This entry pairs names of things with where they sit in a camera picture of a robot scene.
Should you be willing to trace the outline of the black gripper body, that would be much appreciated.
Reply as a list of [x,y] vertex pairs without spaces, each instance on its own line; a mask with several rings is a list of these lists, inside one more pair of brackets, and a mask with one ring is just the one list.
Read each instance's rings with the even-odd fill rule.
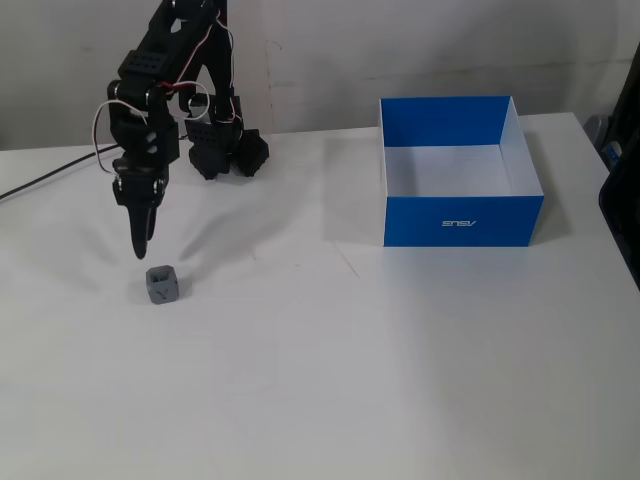
[[123,116],[111,122],[111,133],[123,150],[112,162],[117,204],[159,206],[169,183],[169,165],[180,154],[177,123],[171,120],[154,126]]

